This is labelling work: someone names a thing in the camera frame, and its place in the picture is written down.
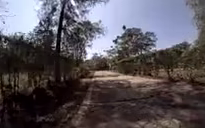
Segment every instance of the dirt path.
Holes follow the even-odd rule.
[[[95,73],[78,128],[205,128],[205,87]]]

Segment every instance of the sky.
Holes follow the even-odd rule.
[[[105,36],[93,41],[88,48],[88,58],[93,53],[103,53],[113,45],[112,40],[122,34],[122,26],[138,27],[157,35],[157,48],[174,44],[193,42],[197,30],[193,12],[186,6],[186,0],[110,0],[107,4],[97,5],[90,14],[92,21],[102,21]],[[29,32],[36,26],[36,0],[8,0],[6,5],[9,16],[5,24],[0,21],[0,29],[7,33]]]

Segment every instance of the tree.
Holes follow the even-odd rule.
[[[174,69],[182,67],[182,55],[189,47],[190,44],[188,42],[182,42],[171,48],[158,50],[156,52],[156,64],[160,65],[166,71],[169,79],[173,79],[171,74],[173,74]]]
[[[198,47],[192,46],[187,49],[181,57],[182,67],[186,71],[188,79],[195,82],[195,71],[202,69],[203,59],[201,58],[201,51]]]
[[[73,37],[77,36],[77,40],[82,38],[82,34],[85,33],[85,36],[87,38],[85,41],[80,41],[84,43],[88,43],[90,39],[92,39],[92,36],[95,37],[96,34],[98,33],[97,29],[98,27],[91,24],[89,21],[85,21],[85,14],[89,12],[89,9],[93,7],[94,5],[98,3],[104,3],[107,2],[108,0],[61,0],[61,1],[56,1],[56,2],[49,2],[48,0],[41,0],[43,2],[43,10],[45,10],[44,6],[50,7],[52,10],[55,10],[56,13],[52,17],[55,17],[54,20],[55,23],[57,23],[57,33],[56,33],[56,44],[55,44],[55,80],[57,83],[61,81],[61,70],[60,70],[60,56],[61,56],[61,50],[63,48],[63,45],[61,42],[64,44],[64,46],[76,46],[76,45],[69,45],[74,42],[69,42],[70,35]]]
[[[114,48],[109,50],[109,54],[113,54],[117,58],[117,62],[122,59],[134,58],[134,62],[140,65],[139,72],[143,74],[146,58],[145,53],[150,52],[155,47],[157,40],[153,32],[142,32],[140,28],[126,28],[123,26],[124,33],[113,41]]]
[[[109,70],[108,59],[102,55],[95,53],[90,61],[92,70]]]

